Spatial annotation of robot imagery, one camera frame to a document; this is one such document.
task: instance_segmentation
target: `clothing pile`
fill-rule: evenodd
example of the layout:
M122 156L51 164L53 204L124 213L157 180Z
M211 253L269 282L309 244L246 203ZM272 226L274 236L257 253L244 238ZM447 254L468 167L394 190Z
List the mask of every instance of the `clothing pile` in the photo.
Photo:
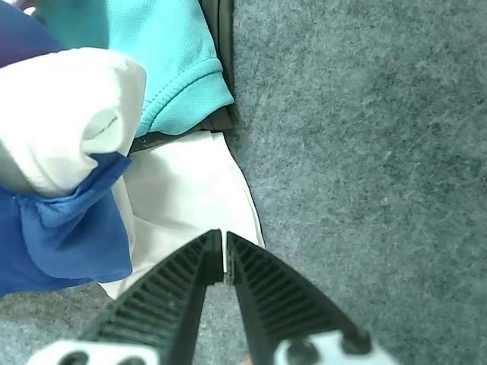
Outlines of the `clothing pile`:
M117 298L211 229L263 246L223 134L197 130L234 102L209 23L198 0L0 0L0 297Z

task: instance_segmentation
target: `screw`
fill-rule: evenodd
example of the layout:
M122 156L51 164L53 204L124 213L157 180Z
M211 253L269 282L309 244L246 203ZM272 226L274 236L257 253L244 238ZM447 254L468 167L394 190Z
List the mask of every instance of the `screw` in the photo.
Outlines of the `screw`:
M88 355L83 351L76 351L64 356L59 365L86 365L87 363Z
M371 352L371 336L361 329L343 334L342 349L350 355L365 355Z
M293 340L287 355L289 365L314 365L320 359L317 348L306 338Z
M145 365L145 361L140 357L130 357L119 363L119 365Z

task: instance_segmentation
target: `blue cloth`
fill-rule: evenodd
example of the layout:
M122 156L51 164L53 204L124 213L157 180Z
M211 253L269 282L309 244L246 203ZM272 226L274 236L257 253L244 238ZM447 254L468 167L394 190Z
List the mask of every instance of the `blue cloth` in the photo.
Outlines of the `blue cloth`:
M62 0L39 14L67 47L114 49L145 68L137 137L182 134L234 102L198 0Z
M110 190L130 159L118 153L93 158L98 167L69 197L0 187L0 297L132 273L128 237Z
M39 21L0 0L0 68L62 49Z

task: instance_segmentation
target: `turquoise fabric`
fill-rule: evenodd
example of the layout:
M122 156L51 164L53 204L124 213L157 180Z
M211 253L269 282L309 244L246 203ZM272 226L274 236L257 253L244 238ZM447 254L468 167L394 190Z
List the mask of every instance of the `turquoise fabric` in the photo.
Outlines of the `turquoise fabric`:
M198 0L60 0L39 16L68 48L113 49L145 68L136 137L180 135L234 102Z

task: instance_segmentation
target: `white cloth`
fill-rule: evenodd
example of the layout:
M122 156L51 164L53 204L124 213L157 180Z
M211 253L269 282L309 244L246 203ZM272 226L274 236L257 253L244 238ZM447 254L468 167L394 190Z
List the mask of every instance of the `white cloth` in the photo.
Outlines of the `white cloth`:
M123 54L81 48L38 56L0 68L0 85L6 188L66 196L97 166L90 154L129 153L145 71Z
M162 259L211 229L264 247L247 182L223 134L193 133L131 158L124 175L129 199L117 201L121 211L133 211L133 273L101 284L110 297L116 299Z

